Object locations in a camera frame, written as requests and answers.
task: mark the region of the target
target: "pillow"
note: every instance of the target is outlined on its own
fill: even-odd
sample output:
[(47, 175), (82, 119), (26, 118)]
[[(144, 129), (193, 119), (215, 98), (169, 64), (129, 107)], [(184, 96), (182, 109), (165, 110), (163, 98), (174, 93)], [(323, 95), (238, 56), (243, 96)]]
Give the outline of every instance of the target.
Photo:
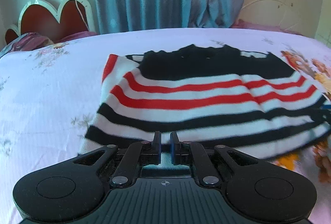
[(240, 28), (240, 29), (252, 29), (252, 30), (264, 30), (264, 31), (272, 31), (272, 32), (283, 32), (293, 35), (301, 35), (298, 32), (290, 31), (290, 30), (283, 30), (279, 26), (267, 26), (267, 25), (259, 25), (244, 21), (239, 19), (235, 22), (230, 28)]
[(26, 33), (4, 47), (0, 52), (0, 58), (5, 54), (13, 51), (32, 51), (54, 44), (47, 36), (39, 35), (38, 33)]
[(79, 39), (79, 38), (83, 38), (83, 37), (88, 37), (88, 36), (95, 36), (98, 35), (96, 32), (90, 32), (90, 31), (84, 31), (84, 32), (79, 32), (79, 33), (75, 33), (69, 36), (66, 36), (60, 40), (55, 41), (54, 43), (63, 43), (63, 42), (68, 42), (74, 39)]

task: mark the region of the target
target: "black stripe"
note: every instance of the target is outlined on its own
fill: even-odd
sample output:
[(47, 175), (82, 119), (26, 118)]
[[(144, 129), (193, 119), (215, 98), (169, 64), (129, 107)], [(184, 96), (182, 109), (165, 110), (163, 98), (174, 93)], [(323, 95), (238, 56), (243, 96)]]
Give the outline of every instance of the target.
[(310, 115), (311, 108), (321, 107), (325, 102), (325, 97), (321, 96), (320, 99), (313, 105), (299, 110), (287, 110), (285, 108), (275, 108), (268, 112), (253, 111), (241, 114), (226, 114), (226, 115), (214, 115), (193, 118), (184, 120), (182, 122), (149, 122), (147, 120), (133, 119), (126, 116), (117, 114), (110, 106), (103, 103), (98, 114), (104, 116), (107, 120), (118, 125), (126, 125), (137, 128), (145, 132), (172, 132), (188, 129), (198, 129), (212, 126), (240, 124), (245, 122), (252, 122), (260, 119), (271, 120), (279, 116), (287, 117), (299, 117)]
[(278, 79), (297, 72), (272, 53), (265, 58), (246, 57), (228, 45), (222, 48), (190, 45), (173, 52), (149, 51), (144, 54), (138, 68), (147, 79), (171, 81), (226, 74)]
[(281, 153), (281, 154), (278, 154), (278, 155), (275, 155), (275, 156), (272, 156), (272, 157), (269, 157), (269, 158), (266, 158), (266, 160), (268, 161), (272, 161), (272, 160), (275, 160), (276, 158), (278, 157), (281, 157), (281, 156), (284, 156), (284, 155), (287, 155), (287, 154), (290, 154), (290, 153), (295, 153), (297, 152), (298, 150), (304, 150), (306, 148), (309, 148), (309, 147), (312, 147), (316, 144), (318, 144), (319, 142), (321, 141), (324, 141), (325, 139), (327, 139), (329, 136), (331, 135), (331, 129), (326, 131), (324, 134), (322, 134), (321, 136), (319, 136), (318, 138), (316, 139), (313, 139), (311, 140), (310, 142), (308, 142), (307, 144), (304, 144), (302, 146), (299, 146), (291, 151), (287, 151), (287, 152), (284, 152), (284, 153)]
[[(250, 145), (267, 143), (271, 141), (284, 139), (293, 136), (295, 134), (315, 128), (322, 123), (323, 122), (309, 122), (299, 126), (283, 127), (278, 130), (272, 130), (253, 135), (234, 136), (228, 138), (199, 141), (199, 143), (202, 144), (207, 149), (213, 149), (214, 146), (216, 145), (226, 145), (231, 148), (250, 146)], [(91, 125), (88, 128), (85, 138), (97, 142), (98, 144), (101, 145), (108, 145), (108, 144), (118, 145), (118, 147), (121, 149), (128, 148), (129, 145), (134, 142), (142, 141), (142, 139), (125, 138), (116, 135), (109, 135), (93, 125)]]
[(130, 146), (130, 144), (142, 141), (142, 139), (108, 135), (93, 125), (89, 126), (89, 128), (87, 129), (85, 138), (97, 142), (98, 144), (103, 146), (110, 144), (117, 145), (120, 149), (126, 149)]
[[(273, 117), (279, 117), (279, 116), (288, 116), (288, 117), (297, 117), (297, 116), (304, 116), (309, 115), (312, 113), (312, 109), (314, 107), (320, 107), (325, 102), (324, 96), (322, 96), (315, 104), (301, 110), (295, 110), (295, 111), (289, 111), (284, 108), (276, 108), (268, 113), (263, 113), (265, 115), (268, 115), (267, 117), (262, 117), (270, 120)], [(247, 120), (248, 118), (252, 119), (253, 116), (258, 116), (259, 114), (256, 114), (256, 112), (250, 112), (245, 113), (250, 115), (250, 117), (241, 117), (243, 114), (240, 115), (219, 115), (219, 116), (209, 116), (209, 117), (202, 117), (198, 119), (191, 119), (184, 122), (174, 122), (174, 123), (164, 123), (164, 122), (147, 122), (147, 121), (141, 121), (136, 120), (128, 117), (124, 117), (121, 115), (118, 115), (114, 112), (113, 109), (111, 109), (107, 104), (103, 104), (99, 111), (99, 114), (102, 114), (105, 116), (109, 121), (119, 124), (119, 125), (126, 125), (131, 126), (134, 128), (141, 128), (142, 130), (146, 132), (154, 132), (156, 130), (159, 130), (163, 133), (170, 133), (171, 131), (179, 131), (179, 130), (188, 130), (188, 129), (198, 129), (198, 128), (204, 128), (204, 127), (210, 127), (210, 126), (220, 126), (220, 123), (226, 123), (226, 124), (235, 124), (235, 123), (243, 123), (243, 122), (251, 122), (253, 120), (259, 120), (261, 117), (258, 117), (256, 119), (253, 118), (253, 120)], [(241, 121), (236, 120), (236, 122), (233, 120), (236, 117), (239, 117)], [(235, 136), (230, 138), (222, 138), (222, 139), (216, 139), (216, 140), (208, 140), (203, 141), (201, 144), (206, 148), (213, 148), (217, 144), (226, 144), (229, 147), (240, 147), (240, 146), (248, 146), (253, 144), (260, 144), (260, 143), (266, 143), (270, 141), (275, 141), (279, 139), (284, 139), (286, 137), (290, 137), (292, 135), (295, 135), (297, 133), (312, 129), (317, 127), (323, 122), (323, 120), (316, 121), (316, 122), (308, 122), (304, 123), (299, 126), (294, 127), (283, 127), (278, 130), (271, 130), (266, 131), (263, 133), (258, 133), (254, 135), (247, 135), (247, 136)], [(141, 139), (135, 139), (135, 138), (124, 138), (119, 137), (116, 135), (108, 135), (98, 129), (95, 126), (90, 126), (86, 136), (87, 139), (90, 139), (92, 141), (95, 141), (102, 145), (107, 144), (116, 144), (120, 148), (126, 148), (131, 143), (136, 141), (141, 141)]]

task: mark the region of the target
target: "striped shirt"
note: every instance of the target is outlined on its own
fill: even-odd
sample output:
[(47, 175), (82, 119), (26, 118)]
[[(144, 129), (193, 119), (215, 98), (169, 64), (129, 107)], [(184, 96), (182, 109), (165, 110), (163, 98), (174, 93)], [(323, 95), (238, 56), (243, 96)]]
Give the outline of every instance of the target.
[(110, 55), (101, 105), (80, 153), (152, 141), (155, 131), (168, 144), (176, 131), (180, 141), (206, 148), (225, 144), (271, 158), (325, 138), (330, 125), (309, 115), (328, 103), (272, 53), (190, 45), (174, 52)]

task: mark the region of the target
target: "white stripe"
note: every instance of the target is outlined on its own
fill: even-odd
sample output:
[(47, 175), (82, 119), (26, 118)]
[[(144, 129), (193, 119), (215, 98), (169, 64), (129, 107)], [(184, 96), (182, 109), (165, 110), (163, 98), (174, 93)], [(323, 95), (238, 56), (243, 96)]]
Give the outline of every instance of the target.
[(250, 93), (253, 96), (262, 96), (271, 92), (275, 92), (280, 95), (292, 95), (295, 93), (307, 92), (307, 90), (312, 84), (310, 83), (310, 81), (306, 80), (301, 87), (291, 87), (284, 90), (276, 90), (270, 85), (265, 85), (251, 90), (249, 90), (245, 86), (235, 86), (231, 88), (215, 88), (212, 90), (205, 91), (180, 91), (172, 93), (137, 92), (130, 88), (129, 83), (126, 79), (123, 79), (118, 85), (122, 88), (124, 94), (132, 99), (192, 100), (215, 97), (220, 95), (239, 95), (243, 93)]
[(100, 104), (105, 102), (111, 89), (123, 79), (123, 76), (137, 66), (139, 66), (138, 63), (126, 57), (117, 58), (112, 72), (102, 82)]
[(298, 110), (309, 107), (315, 104), (323, 95), (316, 90), (309, 98), (301, 99), (294, 102), (282, 102), (279, 99), (271, 99), (261, 103), (260, 109), (264, 112), (268, 112), (274, 108), (285, 108), (287, 110)]
[(259, 52), (249, 52), (249, 51), (240, 51), (240, 56), (250, 57), (253, 56), (255, 58), (266, 58), (268, 55)]
[(249, 93), (249, 89), (245, 86), (235, 86), (232, 88), (216, 88), (206, 91), (180, 91), (172, 93), (148, 93), (136, 92), (132, 90), (126, 79), (123, 79), (118, 86), (120, 86), (124, 94), (132, 99), (162, 99), (162, 100), (193, 100), (214, 97), (219, 95), (239, 95)]
[[(168, 88), (175, 88), (180, 87), (183, 85), (194, 84), (194, 85), (201, 85), (201, 84), (209, 84), (214, 82), (223, 82), (223, 81), (231, 81), (235, 79), (240, 79), (245, 82), (250, 81), (259, 81), (263, 78), (258, 75), (243, 75), (239, 76), (237, 74), (227, 74), (227, 75), (219, 75), (219, 76), (209, 76), (209, 77), (193, 77), (188, 79), (181, 79), (176, 81), (170, 80), (153, 80), (153, 79), (146, 79), (144, 78), (140, 70), (138, 68), (133, 69), (132, 74), (137, 83), (145, 86), (162, 86)], [(294, 71), (291, 77), (287, 78), (280, 78), (280, 79), (264, 79), (272, 84), (283, 84), (289, 82), (297, 82), (300, 79), (301, 75), (299, 72)]]
[(198, 117), (242, 114), (252, 111), (268, 112), (275, 108), (285, 108), (287, 110), (298, 110), (306, 108), (318, 101), (322, 95), (316, 91), (311, 97), (295, 102), (282, 102), (278, 99), (272, 99), (259, 105), (254, 101), (242, 102), (239, 104), (217, 104), (206, 105), (204, 107), (191, 108), (187, 110), (166, 110), (166, 109), (148, 109), (148, 108), (132, 108), (122, 105), (118, 99), (109, 94), (106, 104), (110, 106), (117, 114), (129, 118), (155, 121), (155, 122), (181, 122)]
[[(96, 119), (97, 120), (95, 123), (93, 123), (93, 125), (106, 134), (112, 134), (120, 137), (138, 138), (148, 141), (153, 140), (153, 132), (149, 133), (134, 127), (112, 123), (100, 114), (97, 114)], [(277, 130), (282, 127), (299, 126), (307, 122), (312, 122), (309, 116), (301, 116), (295, 118), (283, 116), (274, 118), (270, 121), (266, 119), (261, 119), (253, 122), (245, 122), (240, 124), (182, 130), (177, 131), (177, 134), (180, 141), (204, 141), (262, 133), (266, 131)], [(168, 142), (169, 140), (162, 141), (163, 144), (167, 144)]]
[(94, 142), (94, 141), (89, 140), (89, 139), (84, 137), (83, 141), (80, 145), (80, 149), (79, 149), (78, 154), (85, 154), (87, 152), (93, 151), (93, 150), (98, 149), (100, 147), (103, 147), (103, 145), (100, 145), (99, 143)]
[(330, 100), (323, 94), (323, 96), (325, 97), (325, 102), (323, 103), (324, 105), (331, 105)]
[(272, 158), (303, 147), (313, 140), (320, 138), (328, 130), (330, 130), (330, 125), (323, 123), (309, 131), (298, 133), (285, 139), (238, 147), (236, 150), (256, 158)]
[(289, 82), (298, 82), (301, 77), (301, 74), (298, 71), (294, 71), (294, 73), (290, 77), (282, 77), (280, 79), (264, 79), (261, 76), (258, 75), (243, 75), (241, 76), (241, 79), (247, 83), (247, 82), (252, 82), (252, 81), (259, 81), (259, 80), (266, 80), (267, 82), (271, 84), (284, 84), (284, 83), (289, 83)]
[(132, 55), (132, 60), (141, 62), (143, 60), (144, 56), (143, 55)]

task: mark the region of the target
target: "bedsheet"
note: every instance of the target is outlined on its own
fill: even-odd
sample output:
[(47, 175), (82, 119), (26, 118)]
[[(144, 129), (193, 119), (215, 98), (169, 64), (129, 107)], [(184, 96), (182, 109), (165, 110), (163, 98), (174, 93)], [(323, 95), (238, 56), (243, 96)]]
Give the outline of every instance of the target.
[[(99, 35), (0, 59), (0, 223), (21, 217), (12, 199), (25, 174), (77, 155), (99, 107), (101, 78), (109, 54), (173, 51), (190, 44), (271, 52), (331, 95), (331, 50), (322, 43), (280, 32), (244, 29), (164, 29)], [(329, 144), (273, 162), (310, 179), (318, 192), (311, 222), (331, 223)]]

